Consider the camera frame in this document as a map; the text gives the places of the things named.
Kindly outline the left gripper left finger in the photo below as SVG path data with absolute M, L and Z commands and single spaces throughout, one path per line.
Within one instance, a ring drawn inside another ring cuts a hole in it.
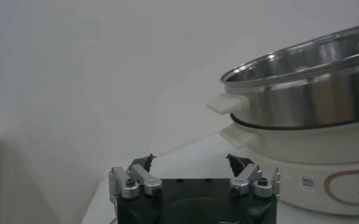
M 133 200 L 141 195 L 159 198 L 163 194 L 163 182 L 149 173 L 153 154 L 134 159 L 127 169 L 121 166 L 112 167 L 108 172 L 109 199 L 116 203 L 118 197 Z

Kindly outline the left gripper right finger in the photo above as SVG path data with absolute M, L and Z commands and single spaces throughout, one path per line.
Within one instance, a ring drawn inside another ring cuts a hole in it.
M 251 159 L 232 154 L 228 154 L 226 158 L 233 172 L 233 178 L 229 180 L 229 192 L 233 197 L 247 195 L 250 190 L 260 198 L 280 197 L 281 171 L 277 167 L 269 180 Z

